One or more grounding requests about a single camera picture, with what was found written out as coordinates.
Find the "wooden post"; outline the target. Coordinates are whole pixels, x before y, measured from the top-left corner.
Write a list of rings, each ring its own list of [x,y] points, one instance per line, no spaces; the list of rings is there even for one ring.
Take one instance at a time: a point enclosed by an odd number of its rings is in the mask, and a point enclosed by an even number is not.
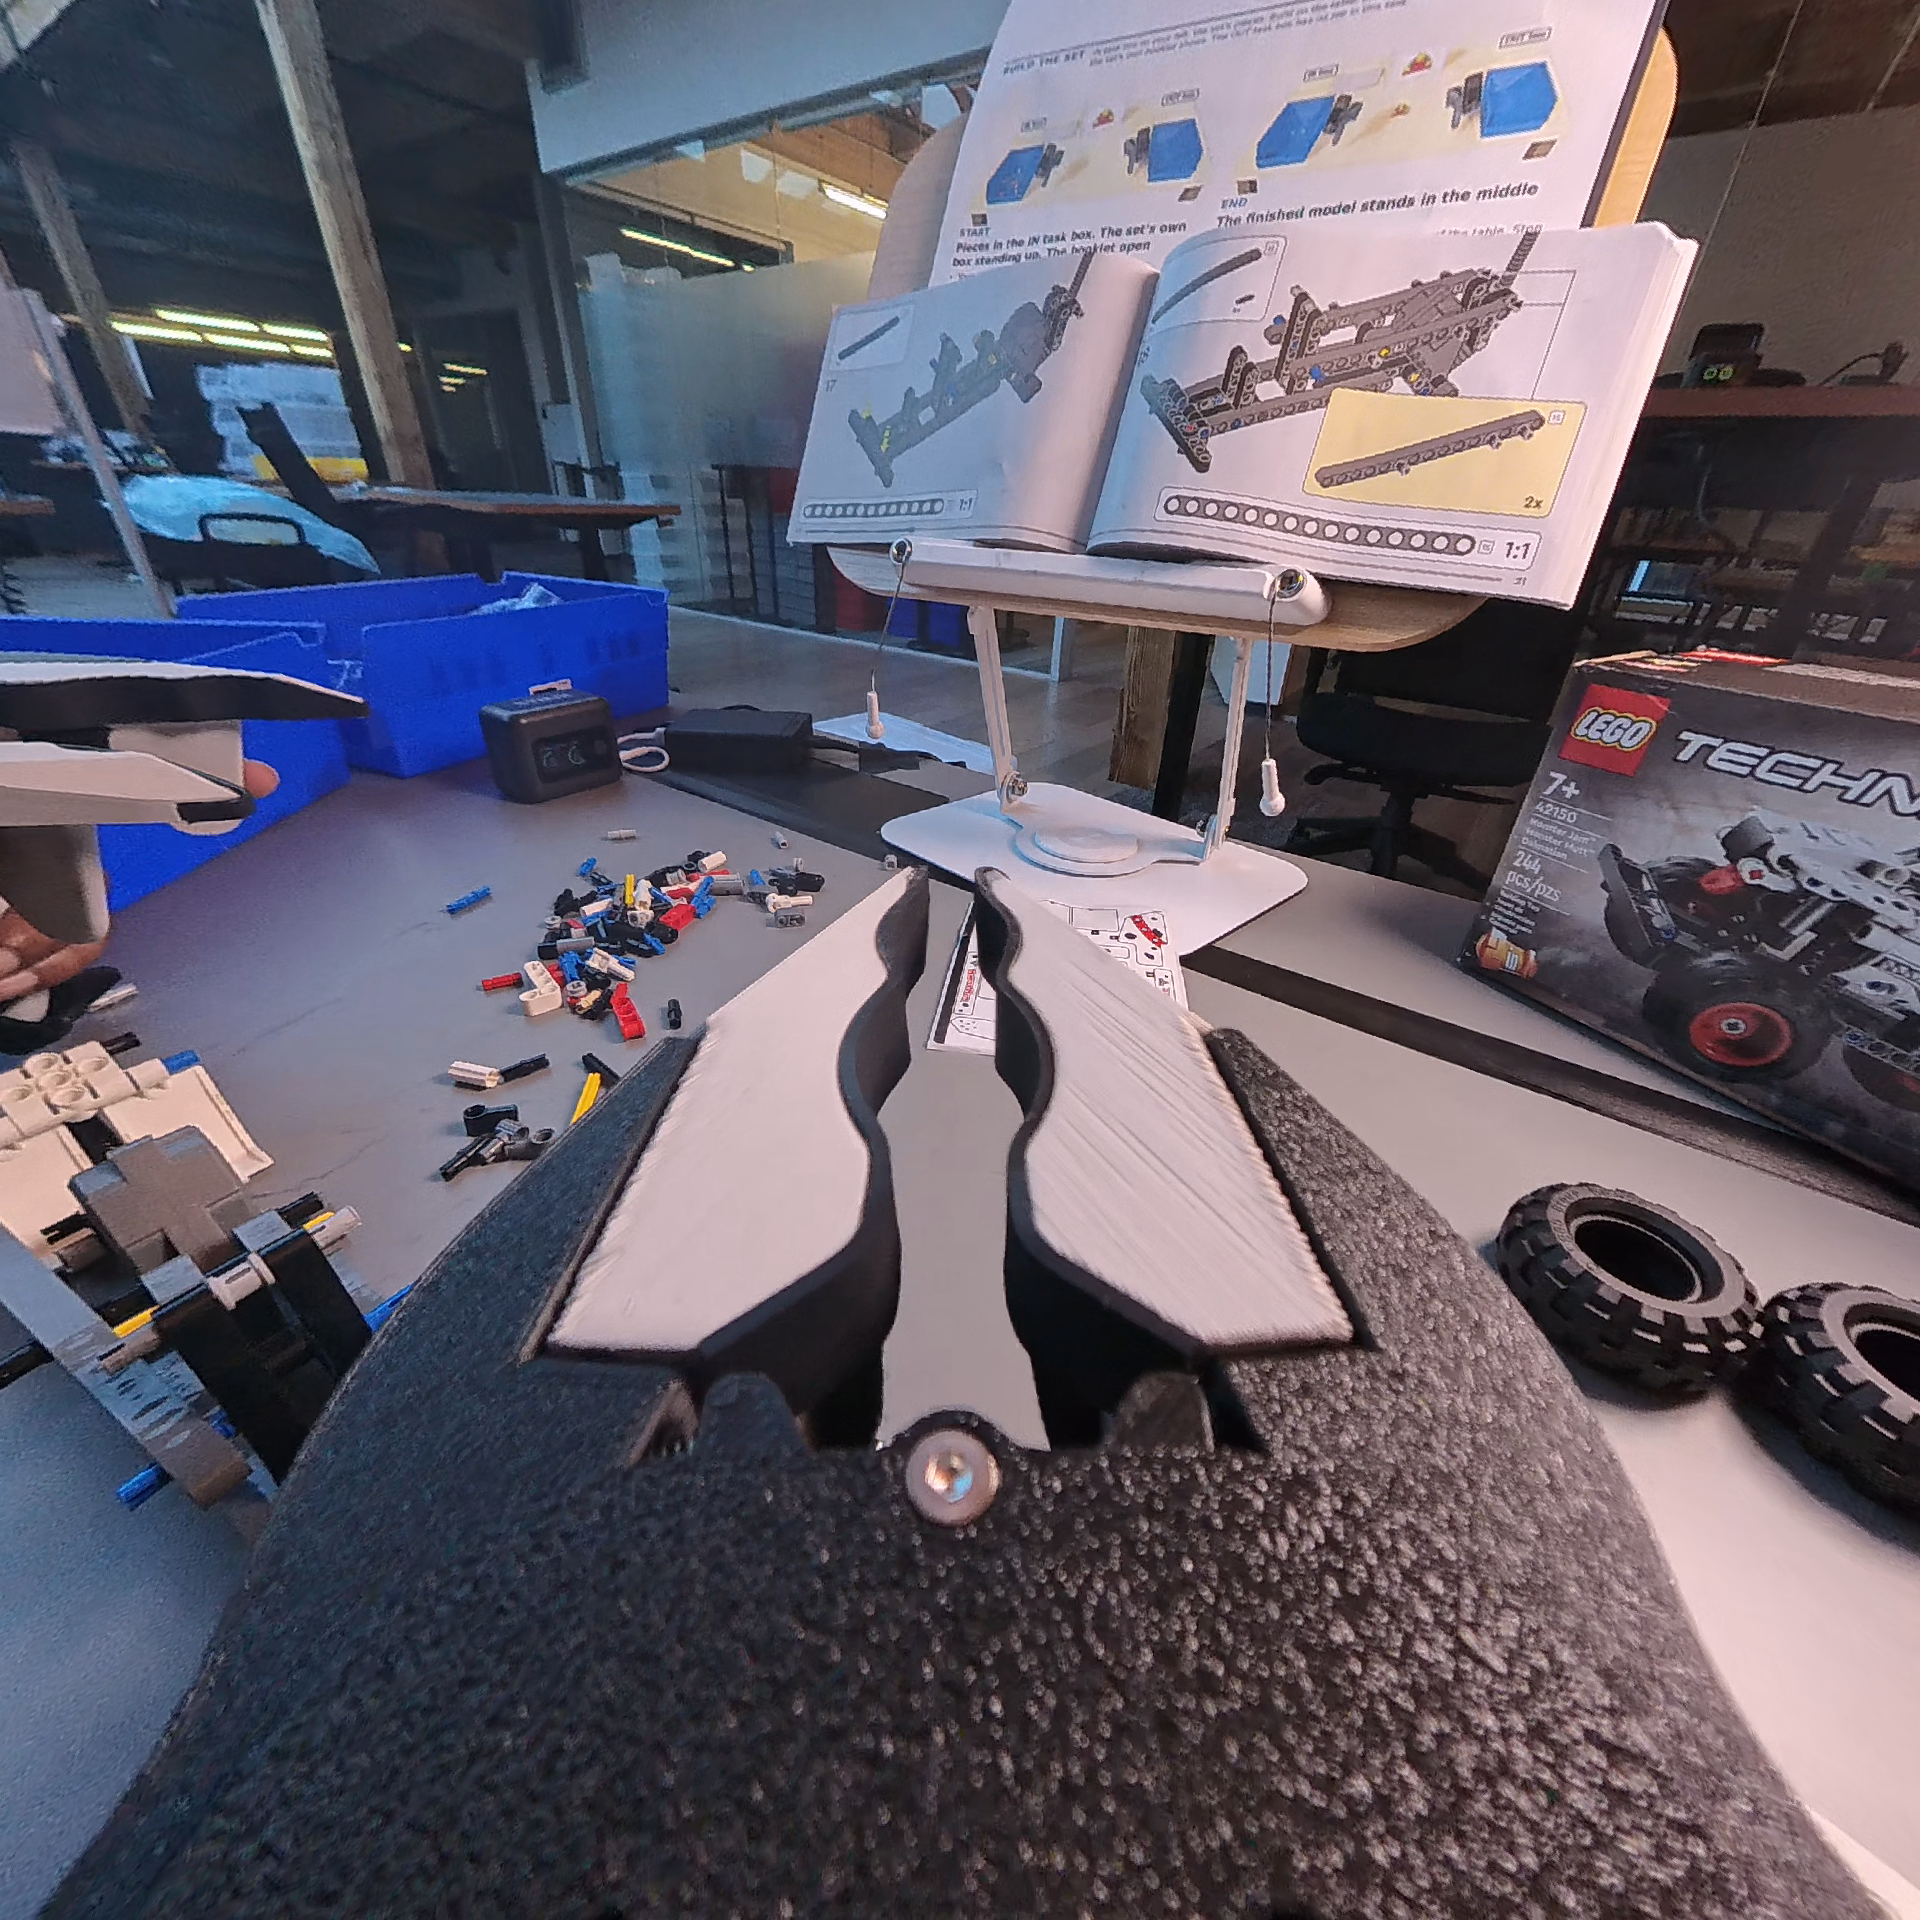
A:
[[[395,485],[427,489],[434,473],[416,395],[402,363],[389,283],[313,2],[256,2],[279,96],[341,299],[375,439]]]

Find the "black toy truck chassis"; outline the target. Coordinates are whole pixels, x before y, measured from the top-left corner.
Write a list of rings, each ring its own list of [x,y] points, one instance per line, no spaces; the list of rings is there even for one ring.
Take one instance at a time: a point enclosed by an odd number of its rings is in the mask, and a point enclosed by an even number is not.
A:
[[[73,1376],[151,1461],[123,1504],[270,1497],[400,1301],[341,1264],[359,1214],[270,1200],[270,1166],[192,1051],[2,1074],[2,1383]]]

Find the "grey desk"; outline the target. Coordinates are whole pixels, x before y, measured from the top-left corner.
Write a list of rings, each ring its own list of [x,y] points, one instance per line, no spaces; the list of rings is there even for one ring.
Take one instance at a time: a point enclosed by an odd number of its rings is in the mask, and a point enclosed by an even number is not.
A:
[[[149,1054],[194,1049],[274,1157],[267,1189],[361,1211],[352,1266],[384,1294],[512,1182],[441,1184],[459,1134],[450,1061],[553,1070],[523,1099],[565,1122],[578,1024],[526,1022],[478,990],[514,967],[551,896],[608,827],[645,869],[690,848],[773,850],[775,830],[670,786],[626,782],[542,807],[501,800],[482,768],[347,789],[114,914],[110,960],[135,1001],[87,1024]],[[462,917],[446,901],[487,885]],[[882,1431],[965,1406],[1042,1440],[1006,1321],[999,1232],[971,1209],[999,1179],[1017,1104],[990,1061],[935,1051],[965,898],[937,885],[917,1061],[887,1102],[903,1198],[903,1303],[885,1358]],[[1513,1088],[1195,976],[1191,1008],[1234,1024],[1399,1170],[1470,1241],[1527,1189],[1614,1184],[1714,1237],[1755,1289],[1840,1275],[1915,1296],[1904,1218],[1774,1179],[1563,1099]],[[1657,1406],[1577,1376],[1639,1490],[1728,1689],[1792,1787],[1890,1872],[1915,1881],[1915,1529],[1815,1463],[1735,1397]],[[101,1829],[201,1664],[249,1554],[245,1525],[165,1490],[117,1488],[142,1463],[57,1367],[5,1390],[5,1915],[34,1915]]]

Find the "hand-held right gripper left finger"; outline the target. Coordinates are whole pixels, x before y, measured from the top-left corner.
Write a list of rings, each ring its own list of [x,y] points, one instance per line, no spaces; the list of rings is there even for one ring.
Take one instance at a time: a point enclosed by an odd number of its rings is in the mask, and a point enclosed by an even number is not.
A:
[[[864,1447],[901,1239],[878,1106],[910,1061],[928,880],[889,878],[706,1024],[576,1262],[549,1353],[697,1387],[773,1378],[816,1442]]]

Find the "black adapter box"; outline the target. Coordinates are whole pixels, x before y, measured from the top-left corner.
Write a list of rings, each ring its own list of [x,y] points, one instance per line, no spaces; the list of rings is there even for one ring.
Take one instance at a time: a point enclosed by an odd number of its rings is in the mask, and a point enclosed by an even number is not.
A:
[[[478,711],[496,791],[537,805],[617,784],[617,725],[606,697],[571,688]]]

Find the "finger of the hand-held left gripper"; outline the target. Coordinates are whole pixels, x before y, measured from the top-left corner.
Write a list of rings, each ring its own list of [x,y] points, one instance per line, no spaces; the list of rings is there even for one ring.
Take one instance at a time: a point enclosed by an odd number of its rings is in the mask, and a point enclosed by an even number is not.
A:
[[[254,811],[240,786],[146,752],[2,745],[2,827],[171,825],[226,832]]]
[[[350,693],[263,670],[73,656],[2,658],[2,727],[11,731],[366,715],[368,704]]]

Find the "black flat case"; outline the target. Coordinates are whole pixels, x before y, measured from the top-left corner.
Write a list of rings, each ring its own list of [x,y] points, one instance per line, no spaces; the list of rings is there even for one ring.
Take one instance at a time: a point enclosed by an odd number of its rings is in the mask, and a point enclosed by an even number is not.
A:
[[[741,809],[789,834],[809,834],[866,857],[882,857],[887,850],[880,841],[887,823],[944,805],[937,793],[891,775],[862,773],[846,759],[846,752],[839,759],[821,759],[811,745],[809,768],[795,775],[695,775],[667,766],[656,779]]]

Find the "black power brick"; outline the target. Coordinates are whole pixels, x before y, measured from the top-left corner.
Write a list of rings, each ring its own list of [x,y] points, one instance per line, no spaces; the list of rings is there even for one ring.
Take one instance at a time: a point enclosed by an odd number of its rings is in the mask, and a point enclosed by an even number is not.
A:
[[[795,775],[809,768],[811,745],[809,711],[697,709],[663,727],[663,750],[674,773]]]

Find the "printed instruction sheet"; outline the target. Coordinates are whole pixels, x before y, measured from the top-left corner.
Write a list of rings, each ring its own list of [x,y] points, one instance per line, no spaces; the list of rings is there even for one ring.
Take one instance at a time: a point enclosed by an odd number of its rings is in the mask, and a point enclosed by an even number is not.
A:
[[[942,283],[1195,233],[1570,229],[1664,5],[1015,2],[951,178]]]

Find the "white book stand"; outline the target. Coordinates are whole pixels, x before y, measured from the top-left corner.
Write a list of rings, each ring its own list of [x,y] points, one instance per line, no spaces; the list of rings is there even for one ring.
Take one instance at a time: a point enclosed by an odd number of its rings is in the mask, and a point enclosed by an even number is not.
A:
[[[1643,73],[1632,98],[1639,98]],[[1600,213],[1616,169],[1625,123],[1602,190],[1582,229],[1632,224],[1643,187],[1634,187],[1616,213]],[[939,254],[953,169],[967,123],[951,158],[951,178],[930,263],[917,286],[901,286],[898,270],[875,265],[873,302],[907,297],[942,283],[930,281]],[[1205,832],[1161,825],[1143,814],[1104,800],[1074,795],[1056,784],[1029,784],[1019,777],[1013,750],[997,615],[1022,610],[1045,617],[1093,617],[1138,629],[1237,638],[1230,697],[1227,757],[1239,752],[1241,713],[1257,640],[1289,640],[1303,631],[1307,642],[1355,651],[1392,651],[1445,633],[1472,613],[1490,592],[1440,592],[1381,587],[1335,581],[1296,565],[1097,555],[1093,551],[1047,551],[1019,544],[962,544],[912,539],[889,544],[827,544],[834,565],[864,592],[905,594],[919,601],[967,608],[976,645],[978,677],[992,743],[992,793],[971,802],[937,807],[921,823],[891,830],[907,853],[937,862],[953,873],[1006,869],[1024,880],[1049,871],[1049,889],[1070,903],[1186,905],[1230,898],[1232,887],[1214,875],[1227,871],[1227,830],[1232,823],[1234,773],[1218,784],[1214,818]]]

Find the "pile of assorted small bricks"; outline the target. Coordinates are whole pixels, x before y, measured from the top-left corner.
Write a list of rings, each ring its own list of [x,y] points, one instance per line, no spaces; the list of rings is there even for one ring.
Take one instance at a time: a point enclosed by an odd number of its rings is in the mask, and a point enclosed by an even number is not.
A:
[[[583,862],[549,905],[530,951],[478,990],[514,997],[526,1017],[567,1013],[610,1024],[624,1042],[647,1035],[649,969],[693,939],[725,901],[773,930],[802,928],[825,875],[798,857],[738,869],[725,850],[697,848],[654,871]]]

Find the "person's left hand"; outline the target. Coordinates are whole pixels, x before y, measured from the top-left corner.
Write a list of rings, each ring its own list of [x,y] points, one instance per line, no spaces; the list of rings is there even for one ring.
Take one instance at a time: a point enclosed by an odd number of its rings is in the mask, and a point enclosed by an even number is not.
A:
[[[105,942],[64,944],[2,903],[2,1003],[50,992],[101,960]]]

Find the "wall of small parts drawers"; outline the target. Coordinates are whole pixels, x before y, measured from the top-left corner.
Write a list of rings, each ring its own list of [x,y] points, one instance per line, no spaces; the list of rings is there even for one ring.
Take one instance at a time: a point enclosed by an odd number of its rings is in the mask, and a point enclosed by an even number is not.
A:
[[[969,610],[951,603],[926,603],[887,592],[873,594],[837,578],[832,585],[832,624],[841,635],[887,633],[889,640],[923,654],[976,658],[969,633]]]

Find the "grey elbow connector with pin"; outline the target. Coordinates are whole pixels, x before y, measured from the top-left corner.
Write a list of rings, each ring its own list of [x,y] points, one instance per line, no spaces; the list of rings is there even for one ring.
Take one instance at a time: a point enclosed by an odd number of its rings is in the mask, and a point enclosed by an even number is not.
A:
[[[503,1120],[489,1134],[469,1138],[466,1145],[446,1159],[439,1166],[439,1179],[450,1184],[480,1166],[537,1161],[553,1138],[555,1131],[549,1127]]]

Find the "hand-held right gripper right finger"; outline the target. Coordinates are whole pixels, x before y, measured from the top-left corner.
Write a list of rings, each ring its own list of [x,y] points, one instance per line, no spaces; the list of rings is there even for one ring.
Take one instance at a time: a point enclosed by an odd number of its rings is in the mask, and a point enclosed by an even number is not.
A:
[[[1006,1168],[1006,1303],[1047,1440],[1090,1447],[1141,1376],[1353,1339],[1205,1026],[999,871],[976,875]]]

